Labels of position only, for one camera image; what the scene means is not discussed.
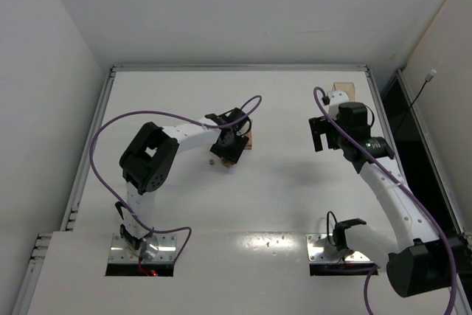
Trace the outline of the dark-sided wood block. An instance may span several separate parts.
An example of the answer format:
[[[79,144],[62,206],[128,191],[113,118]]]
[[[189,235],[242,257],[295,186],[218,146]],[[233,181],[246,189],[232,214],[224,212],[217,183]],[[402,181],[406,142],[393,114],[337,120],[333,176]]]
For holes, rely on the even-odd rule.
[[[222,159],[222,160],[221,160],[221,164],[222,164],[224,167],[227,167],[227,168],[230,168],[230,167],[232,167],[232,166],[234,165],[231,161],[229,161],[229,160],[227,160],[227,159]]]

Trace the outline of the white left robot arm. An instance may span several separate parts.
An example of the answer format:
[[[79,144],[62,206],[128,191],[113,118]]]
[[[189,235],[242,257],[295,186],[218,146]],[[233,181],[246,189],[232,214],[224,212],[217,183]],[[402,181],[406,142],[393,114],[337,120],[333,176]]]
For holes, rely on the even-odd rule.
[[[240,108],[216,115],[207,114],[195,124],[157,126],[145,123],[119,160],[126,182],[126,202],[117,202],[122,224],[120,234],[139,250],[151,235],[150,220],[156,191],[167,179],[175,157],[186,151],[210,146],[209,151],[234,165],[249,137],[251,120]]]

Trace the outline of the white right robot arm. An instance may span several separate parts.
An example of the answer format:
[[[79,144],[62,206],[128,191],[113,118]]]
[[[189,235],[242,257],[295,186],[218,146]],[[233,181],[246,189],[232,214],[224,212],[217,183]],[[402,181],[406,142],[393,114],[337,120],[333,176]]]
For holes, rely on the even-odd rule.
[[[384,241],[366,221],[354,218],[336,222],[328,240],[338,252],[360,251],[384,269],[400,297],[449,288],[454,303],[458,290],[454,253],[460,242],[448,238],[414,196],[389,143],[372,135],[373,112],[342,91],[316,87],[313,97],[322,113],[309,120],[315,150],[323,149],[325,136],[330,149],[342,152],[374,193],[395,235],[394,243]]]

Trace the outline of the translucent amber plastic tray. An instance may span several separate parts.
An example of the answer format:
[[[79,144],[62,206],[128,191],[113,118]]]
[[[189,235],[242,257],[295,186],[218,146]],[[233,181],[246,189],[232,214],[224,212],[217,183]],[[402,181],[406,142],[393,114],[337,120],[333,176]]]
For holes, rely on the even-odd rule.
[[[335,82],[333,84],[334,91],[343,91],[349,97],[350,102],[355,102],[355,84],[352,82]]]

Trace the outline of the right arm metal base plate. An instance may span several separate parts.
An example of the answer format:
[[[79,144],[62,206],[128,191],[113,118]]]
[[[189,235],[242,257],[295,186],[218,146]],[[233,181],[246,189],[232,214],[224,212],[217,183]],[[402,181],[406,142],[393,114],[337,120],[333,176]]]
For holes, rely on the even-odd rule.
[[[339,252],[327,241],[326,233],[306,234],[308,261],[310,265],[372,265],[371,260],[358,251]]]

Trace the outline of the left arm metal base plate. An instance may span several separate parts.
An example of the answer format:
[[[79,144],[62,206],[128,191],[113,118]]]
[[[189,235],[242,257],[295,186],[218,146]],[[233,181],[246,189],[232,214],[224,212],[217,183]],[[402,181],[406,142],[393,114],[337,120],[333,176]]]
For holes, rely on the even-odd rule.
[[[175,235],[144,237],[141,246],[133,249],[123,237],[114,235],[108,254],[110,264],[132,264],[141,260],[144,264],[171,264],[176,257]]]

